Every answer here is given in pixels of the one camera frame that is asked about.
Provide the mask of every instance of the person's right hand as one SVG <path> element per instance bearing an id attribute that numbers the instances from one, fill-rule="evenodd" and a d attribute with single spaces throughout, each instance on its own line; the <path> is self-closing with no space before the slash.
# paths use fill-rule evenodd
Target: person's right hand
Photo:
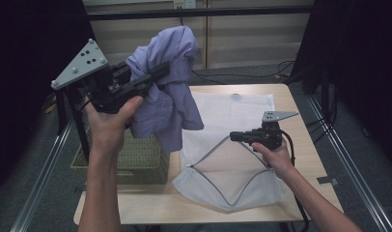
<path id="1" fill-rule="evenodd" d="M 287 149 L 287 143 L 284 139 L 281 146 L 273 151 L 270 151 L 263 144 L 257 142 L 251 144 L 251 146 L 263 155 L 263 159 L 271 165 L 278 178 L 284 180 L 286 174 L 294 170 L 290 160 L 290 153 Z"/>

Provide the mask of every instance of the hand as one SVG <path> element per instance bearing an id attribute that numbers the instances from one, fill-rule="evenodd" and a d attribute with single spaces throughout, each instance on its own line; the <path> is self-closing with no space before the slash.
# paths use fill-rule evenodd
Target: hand
<path id="1" fill-rule="evenodd" d="M 136 96 L 129 99 L 117 114 L 98 113 L 91 103 L 85 110 L 88 115 L 92 136 L 92 154 L 117 156 L 124 147 L 126 125 L 130 123 L 133 114 L 143 98 Z"/>
<path id="2" fill-rule="evenodd" d="M 287 149 L 286 140 L 283 139 L 281 146 L 274 151 L 270 151 L 261 143 L 253 143 L 251 145 L 256 151 L 263 155 L 263 160 L 269 163 L 274 169 L 275 174 L 282 180 L 290 170 L 294 170 L 290 160 L 289 150 Z"/>

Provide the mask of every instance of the wall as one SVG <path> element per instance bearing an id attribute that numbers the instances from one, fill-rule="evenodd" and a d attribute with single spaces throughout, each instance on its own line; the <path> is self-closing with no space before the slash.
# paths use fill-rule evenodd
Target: wall
<path id="1" fill-rule="evenodd" d="M 173 1 L 85 0 L 87 13 L 173 9 Z M 197 0 L 197 8 L 242 8 L 312 5 L 313 0 Z M 201 47 L 195 69 L 278 64 L 294 60 L 308 14 L 187 17 Z M 92 21 L 102 51 L 110 62 L 120 62 L 137 46 L 147 45 L 157 32 L 180 25 L 178 18 Z"/>

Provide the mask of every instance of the lavender fabric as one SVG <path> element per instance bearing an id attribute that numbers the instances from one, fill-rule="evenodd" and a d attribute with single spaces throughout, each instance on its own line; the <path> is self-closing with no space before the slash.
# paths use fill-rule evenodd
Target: lavender fabric
<path id="1" fill-rule="evenodd" d="M 151 87 L 149 95 L 133 116 L 134 138 L 152 134 L 167 152 L 182 148 L 182 129 L 202 130 L 204 125 L 186 80 L 199 50 L 190 28 L 179 26 L 159 32 L 148 46 L 139 46 L 126 59 L 135 80 L 148 70 L 169 61 L 170 73 Z"/>

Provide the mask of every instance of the person's left hand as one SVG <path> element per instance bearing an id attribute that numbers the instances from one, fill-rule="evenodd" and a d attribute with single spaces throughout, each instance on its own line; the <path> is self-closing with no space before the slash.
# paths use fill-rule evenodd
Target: person's left hand
<path id="1" fill-rule="evenodd" d="M 101 156 L 117 156 L 124 146 L 126 125 L 143 102 L 143 98 L 136 96 L 129 99 L 117 114 L 98 113 L 91 103 L 85 110 L 90 124 L 92 147 L 95 154 Z"/>

